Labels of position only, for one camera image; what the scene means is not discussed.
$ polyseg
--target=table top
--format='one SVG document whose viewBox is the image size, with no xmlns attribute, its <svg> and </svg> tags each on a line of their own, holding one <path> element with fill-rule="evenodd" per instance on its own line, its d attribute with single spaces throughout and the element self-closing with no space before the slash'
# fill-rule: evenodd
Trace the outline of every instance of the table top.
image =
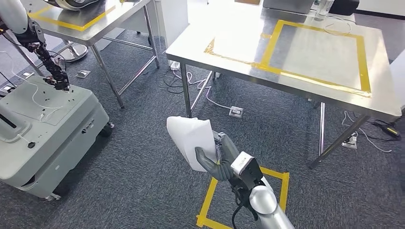
<svg viewBox="0 0 405 229">
<path fill-rule="evenodd" d="M 151 0 L 100 0 L 80 11 L 63 10 L 44 1 L 21 0 L 31 19 L 46 34 L 90 46 Z"/>
<path fill-rule="evenodd" d="M 242 3 L 209 12 L 167 49 L 170 60 L 386 121 L 402 115 L 380 30 Z"/>
</svg>

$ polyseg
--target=white cabinet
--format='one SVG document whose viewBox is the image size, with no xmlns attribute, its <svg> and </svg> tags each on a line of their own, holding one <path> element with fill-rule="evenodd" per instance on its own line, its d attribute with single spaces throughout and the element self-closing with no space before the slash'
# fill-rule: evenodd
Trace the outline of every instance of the white cabinet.
<svg viewBox="0 0 405 229">
<path fill-rule="evenodd" d="M 405 16 L 405 0 L 360 0 L 357 9 Z"/>
</svg>

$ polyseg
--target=electrical outlet box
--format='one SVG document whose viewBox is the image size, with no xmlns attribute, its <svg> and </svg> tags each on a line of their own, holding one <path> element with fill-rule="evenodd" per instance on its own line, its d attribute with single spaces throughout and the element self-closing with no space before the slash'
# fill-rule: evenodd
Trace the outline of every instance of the electrical outlet box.
<svg viewBox="0 0 405 229">
<path fill-rule="evenodd" d="M 27 73 L 27 72 L 25 72 L 25 73 L 23 73 L 22 75 L 25 77 L 25 79 L 28 79 L 28 78 L 30 78 L 32 75 L 34 75 L 34 73 Z"/>
<path fill-rule="evenodd" d="M 231 106 L 231 109 L 229 111 L 229 116 L 236 117 L 236 118 L 242 118 L 242 114 L 243 114 L 243 108 Z"/>
<path fill-rule="evenodd" d="M 90 74 L 90 72 L 91 71 L 80 70 L 80 71 L 77 72 L 76 77 L 84 79 Z"/>
<path fill-rule="evenodd" d="M 357 149 L 357 137 L 351 136 L 348 140 L 342 142 L 342 146 L 350 149 Z"/>
</svg>

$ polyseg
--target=metal frame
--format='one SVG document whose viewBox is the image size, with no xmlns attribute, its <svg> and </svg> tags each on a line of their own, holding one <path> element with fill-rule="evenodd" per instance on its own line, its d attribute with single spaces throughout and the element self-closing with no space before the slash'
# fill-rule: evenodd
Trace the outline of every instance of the metal frame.
<svg viewBox="0 0 405 229">
<path fill-rule="evenodd" d="M 143 6 L 143 11 L 145 14 L 145 20 L 146 20 L 146 26 L 148 28 L 148 32 L 149 32 L 149 37 L 150 37 L 150 43 L 152 47 L 147 47 L 144 45 L 140 45 L 140 44 L 135 44 L 135 43 L 131 43 L 131 42 L 127 42 L 127 41 L 122 41 L 119 39 L 114 39 L 114 38 L 109 38 L 109 37 L 102 37 L 102 39 L 106 39 L 112 42 L 117 42 L 120 44 L 125 44 L 128 46 L 132 46 L 132 47 L 136 47 L 136 48 L 141 48 L 144 50 L 149 50 L 153 52 L 153 56 L 146 62 L 145 65 L 143 65 L 143 67 L 141 69 L 139 69 L 139 71 L 131 77 L 131 79 L 124 85 L 124 87 L 120 90 L 117 90 L 116 86 L 113 83 L 111 74 L 109 73 L 103 59 L 101 58 L 100 55 L 100 51 L 97 49 L 95 43 L 93 45 L 90 46 L 91 50 L 94 53 L 94 56 L 97 59 L 98 64 L 100 65 L 100 67 L 103 69 L 104 73 L 105 73 L 105 77 L 107 79 L 108 84 L 110 85 L 115 97 L 117 98 L 118 104 L 120 105 L 121 108 L 125 108 L 124 103 L 121 99 L 121 95 L 123 94 L 123 92 L 128 89 L 128 87 L 136 80 L 138 79 L 138 77 L 145 71 L 145 69 L 153 62 L 155 61 L 156 63 L 156 67 L 160 68 L 160 62 L 159 62 L 159 58 L 158 58 L 158 52 L 156 49 L 156 44 L 155 44 L 155 40 L 153 39 L 153 33 L 152 33 L 152 28 L 150 25 L 150 19 L 149 19 L 149 14 L 148 14 L 148 8 L 146 5 Z M 10 39 L 11 41 L 14 41 L 14 39 L 8 35 L 7 33 L 4 34 L 8 39 Z M 61 50 L 58 51 L 58 54 L 60 54 L 61 52 L 63 52 L 66 49 L 70 49 L 73 47 L 71 47 L 74 43 L 73 42 L 68 42 L 66 41 L 65 43 L 68 43 L 67 45 L 65 45 Z M 35 63 L 24 53 L 24 51 L 16 44 L 13 44 L 13 46 L 17 49 L 17 51 L 24 57 L 24 59 L 34 68 L 34 70 L 41 76 L 44 76 L 44 74 L 41 72 L 41 70 L 39 69 L 41 66 L 43 66 L 42 63 L 40 63 L 39 65 L 35 65 Z"/>
<path fill-rule="evenodd" d="M 108 41 L 117 42 L 117 43 L 120 43 L 120 44 L 125 44 L 125 45 L 128 45 L 128 46 L 132 46 L 132 47 L 136 47 L 136 48 L 141 48 L 141 49 L 149 50 L 149 51 L 152 51 L 152 52 L 153 52 L 153 56 L 148 60 L 148 62 L 146 62 L 146 64 L 144 64 L 144 65 L 142 66 L 142 68 L 139 69 L 139 71 L 138 71 L 134 76 L 132 76 L 131 79 L 130 79 L 119 91 L 117 90 L 116 86 L 114 85 L 114 83 L 113 83 L 113 81 L 112 81 L 112 77 L 111 77 L 110 73 L 108 72 L 108 70 L 107 70 L 107 68 L 106 68 L 106 65 L 104 64 L 103 59 L 101 58 L 100 53 L 99 53 L 99 51 L 98 51 L 96 45 L 93 44 L 93 45 L 91 46 L 91 49 L 93 50 L 93 53 L 94 53 L 94 55 L 96 56 L 97 61 L 98 61 L 98 63 L 100 64 L 101 68 L 104 70 L 104 73 L 105 73 L 105 75 L 106 75 L 108 84 L 110 84 L 110 87 L 111 87 L 111 89 L 113 90 L 113 93 L 114 93 L 115 97 L 117 98 L 118 104 L 120 105 L 121 108 L 125 108 L 124 103 L 122 102 L 122 99 L 121 99 L 121 95 L 124 93 L 124 91 L 125 91 L 126 89 L 128 89 L 128 87 L 129 87 L 133 82 L 135 82 L 135 80 L 138 79 L 138 77 L 145 71 L 145 69 L 146 69 L 153 61 L 155 61 L 156 67 L 157 67 L 157 68 L 160 68 L 160 63 L 159 63 L 159 59 L 158 59 L 158 54 L 157 54 L 157 51 L 156 51 L 155 39 L 153 39 L 152 27 L 151 27 L 151 25 L 150 25 L 150 19 L 149 19 L 149 14 L 148 14 L 148 7 L 147 7 L 146 5 L 143 6 L 143 12 L 144 12 L 144 14 L 145 14 L 146 26 L 148 27 L 148 32 L 149 32 L 149 37 L 150 37 L 150 43 L 151 43 L 151 45 L 152 45 L 152 48 L 151 48 L 151 47 L 144 46 L 144 45 L 132 43 L 132 42 L 127 42 L 127 41 L 115 39 L 115 38 L 103 37 L 103 39 L 106 39 L 106 40 L 108 40 Z"/>
<path fill-rule="evenodd" d="M 68 45 L 70 41 L 62 40 L 65 45 Z M 84 47 L 84 50 L 80 50 L 79 52 L 75 47 L 72 45 L 68 48 L 69 52 L 61 52 L 60 54 L 64 57 L 66 62 L 75 62 L 77 60 L 82 59 L 88 53 L 88 47 L 82 44 L 77 44 L 81 47 Z"/>
<path fill-rule="evenodd" d="M 197 97 L 193 101 L 192 105 L 190 106 L 190 94 L 189 94 L 189 87 L 188 87 L 188 79 L 187 79 L 187 70 L 186 64 L 180 62 L 180 72 L 181 72 L 181 81 L 183 83 L 183 91 L 184 91 L 184 100 L 186 104 L 186 114 L 188 118 L 192 118 L 192 112 L 197 105 L 198 101 L 200 100 L 209 80 L 214 76 L 216 72 L 210 71 L 207 78 L 204 81 L 204 84 L 200 91 L 197 94 Z M 353 132 L 355 132 L 361 125 L 363 125 L 367 120 L 370 118 L 369 116 L 362 115 L 360 116 L 351 126 L 349 126 L 326 150 L 324 150 L 324 130 L 325 130 L 325 103 L 324 102 L 316 102 L 314 108 L 318 108 L 320 106 L 320 126 L 319 126 L 319 148 L 318 148 L 318 157 L 311 163 L 309 166 L 310 169 L 314 169 L 317 165 L 319 165 L 322 160 L 326 159 L 330 153 L 335 150 L 337 147 L 341 145 L 343 141 L 349 138 Z"/>
<path fill-rule="evenodd" d="M 192 112 L 194 111 L 195 106 L 197 105 L 198 101 L 200 100 L 208 82 L 211 80 L 212 77 L 215 78 L 216 72 L 210 71 L 207 78 L 205 78 L 204 84 L 202 85 L 201 89 L 199 90 L 197 97 L 193 101 L 192 105 L 190 105 L 191 102 L 190 102 L 186 65 L 183 63 L 180 63 L 180 72 L 181 72 L 181 81 L 183 83 L 184 100 L 186 102 L 186 114 L 187 114 L 188 118 L 192 118 Z"/>
</svg>

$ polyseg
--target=power cord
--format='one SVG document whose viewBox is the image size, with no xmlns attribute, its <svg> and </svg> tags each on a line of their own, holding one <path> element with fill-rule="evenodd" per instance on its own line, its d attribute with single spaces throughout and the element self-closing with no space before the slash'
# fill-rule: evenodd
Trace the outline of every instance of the power cord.
<svg viewBox="0 0 405 229">
<path fill-rule="evenodd" d="M 8 39 L 6 36 L 4 36 L 4 33 L 3 33 L 2 35 L 3 35 L 3 37 L 4 37 L 6 40 L 8 40 L 10 43 L 13 43 L 13 44 L 15 44 L 15 45 L 18 45 L 18 46 L 23 47 L 22 45 L 17 44 L 17 43 L 15 43 L 15 42 L 11 41 L 10 39 Z"/>
<path fill-rule="evenodd" d="M 2 35 L 3 35 L 3 37 L 4 37 L 6 40 L 8 40 L 10 43 L 13 43 L 13 44 L 15 44 L 15 45 L 18 45 L 18 46 L 20 46 L 20 47 L 24 47 L 24 46 L 22 46 L 22 45 L 20 45 L 20 44 L 17 44 L 17 43 L 15 43 L 15 42 L 11 41 L 10 39 L 8 39 L 6 36 L 4 36 L 4 33 L 3 33 Z M 59 55 L 60 57 L 62 57 L 62 59 L 63 59 L 63 61 L 64 61 L 64 71 L 66 72 L 66 59 L 65 59 L 60 53 L 57 53 L 57 52 L 54 52 L 54 51 L 50 51 L 50 50 L 48 50 L 48 52 L 55 53 L 55 55 L 52 56 L 53 58 L 55 58 L 55 56 L 57 56 L 57 55 Z"/>
<path fill-rule="evenodd" d="M 343 119 L 343 121 L 342 121 L 342 123 L 341 123 L 342 125 L 350 126 L 350 125 L 348 125 L 348 124 L 344 124 L 344 121 L 346 121 L 346 118 L 349 118 L 351 122 L 354 122 L 354 121 L 352 120 L 352 118 L 349 116 L 349 114 L 347 113 L 347 111 L 344 111 L 344 119 Z M 367 138 L 367 141 L 369 141 L 375 148 L 377 148 L 378 150 L 380 150 L 380 151 L 382 151 L 382 152 L 385 152 L 385 153 L 391 153 L 391 152 L 392 152 L 392 150 L 383 150 L 383 149 L 380 149 L 378 146 L 376 146 L 376 145 L 369 139 L 369 137 L 367 136 L 367 134 L 366 134 L 361 128 L 359 128 L 359 130 L 361 130 L 361 131 L 363 132 L 364 136 L 366 136 L 366 138 Z"/>
<path fill-rule="evenodd" d="M 401 135 L 399 134 L 398 131 L 394 130 L 395 127 L 395 123 L 387 123 L 383 120 L 380 119 L 375 119 L 373 122 L 367 121 L 368 123 L 380 128 L 383 132 L 385 132 L 386 134 L 392 136 L 392 139 L 383 139 L 383 138 L 379 138 L 379 137 L 373 137 L 373 136 L 368 136 L 371 139 L 375 139 L 375 140 L 380 140 L 380 141 L 385 141 L 385 142 L 395 142 L 395 141 L 401 141 Z"/>
<path fill-rule="evenodd" d="M 171 70 L 167 70 L 165 73 L 162 73 L 160 75 L 166 76 L 166 74 L 168 72 L 171 72 Z M 183 88 L 182 85 L 174 85 L 179 80 L 179 78 L 177 78 L 175 75 L 173 75 L 173 77 L 170 79 L 169 83 L 166 82 L 165 79 L 166 79 L 166 77 L 164 77 L 162 79 L 162 82 L 165 84 L 165 86 L 159 85 L 159 88 L 164 89 L 164 90 L 166 90 L 167 92 L 169 92 L 171 94 L 181 94 L 181 93 L 183 93 L 183 90 L 181 90 L 181 91 L 172 91 L 171 90 L 173 88 L 181 88 L 181 89 Z"/>
<path fill-rule="evenodd" d="M 332 23 L 332 24 L 329 24 L 329 25 L 323 27 L 323 30 L 324 30 L 325 32 L 327 32 L 327 33 L 329 33 L 329 34 L 332 34 L 332 35 L 336 35 L 336 36 L 344 36 L 344 35 L 347 35 L 347 34 L 349 34 L 349 33 L 352 32 L 352 25 L 350 25 L 350 23 L 348 23 L 348 21 L 350 21 L 350 22 L 353 22 L 353 21 L 348 20 L 348 19 L 342 19 L 342 18 L 339 18 L 339 17 L 329 17 L 329 16 L 328 16 L 327 18 L 334 18 L 334 19 L 338 19 L 338 20 L 341 20 L 341 21 L 346 22 L 346 24 L 347 24 L 348 27 L 349 27 L 349 30 L 348 30 L 347 32 L 336 32 L 336 31 L 329 31 L 329 30 L 327 30 L 328 27 L 330 27 L 330 26 L 332 26 L 332 25 L 335 24 L 335 23 Z"/>
<path fill-rule="evenodd" d="M 36 90 L 35 90 L 34 94 L 32 95 L 32 101 L 33 101 L 37 106 L 39 106 L 39 107 L 42 107 L 42 108 L 45 108 L 45 109 L 55 109 L 54 111 L 52 111 L 51 113 L 49 113 L 49 114 L 46 116 L 46 118 L 49 117 L 51 114 L 53 114 L 55 111 L 57 111 L 57 110 L 59 110 L 59 109 L 61 109 L 61 108 L 63 107 L 63 106 L 59 106 L 59 107 L 47 107 L 47 106 L 42 106 L 42 105 L 40 105 L 39 103 L 37 103 L 37 102 L 35 101 L 34 97 L 35 97 L 35 95 L 38 93 L 38 90 L 39 90 L 38 85 L 36 85 L 36 84 L 34 84 L 34 83 L 31 83 L 31 82 L 29 82 L 28 80 L 26 80 L 26 79 L 24 79 L 24 78 L 18 76 L 18 75 L 14 72 L 14 61 L 13 61 L 12 57 L 8 54 L 8 52 L 5 52 L 5 51 L 0 51 L 0 52 L 5 53 L 5 54 L 10 58 L 10 60 L 11 60 L 11 72 L 12 72 L 15 76 L 17 76 L 18 78 L 24 80 L 24 81 L 27 82 L 28 84 L 34 85 L 34 86 L 36 87 Z M 40 119 L 39 119 L 40 122 L 42 122 L 42 123 L 47 121 L 47 120 L 42 120 L 42 118 L 43 118 L 44 116 L 45 116 L 45 114 L 41 114 L 41 117 L 40 117 Z"/>
<path fill-rule="evenodd" d="M 177 76 L 177 78 L 181 79 L 181 76 L 177 75 L 177 74 L 175 73 L 175 71 L 173 71 L 173 74 L 174 74 L 175 76 Z M 203 82 L 205 81 L 205 79 L 199 80 L 199 81 L 195 81 L 195 82 L 192 83 L 192 82 L 191 82 L 192 73 L 191 73 L 191 72 L 187 72 L 186 75 L 187 75 L 187 82 L 188 82 L 190 85 L 193 85 L 193 84 L 198 83 L 197 89 L 202 89 L 202 87 L 200 86 L 200 84 L 203 83 Z M 232 110 L 231 107 L 227 107 L 227 106 L 218 104 L 218 103 L 214 102 L 213 100 L 211 100 L 211 99 L 208 97 L 208 94 L 210 93 L 211 88 L 212 88 L 212 86 L 205 87 L 205 89 L 208 89 L 208 90 L 207 90 L 207 93 L 205 94 L 205 98 L 206 98 L 208 101 L 210 101 L 211 103 L 213 103 L 213 104 L 215 104 L 215 105 L 217 105 L 217 106 L 220 106 L 220 107 L 223 107 L 223 108 Z"/>
<path fill-rule="evenodd" d="M 235 209 L 234 213 L 232 214 L 232 227 L 234 229 L 237 229 L 236 225 L 235 225 L 235 216 L 237 215 L 237 213 L 239 212 L 239 210 L 243 207 L 243 202 L 241 202 L 238 207 Z"/>
</svg>

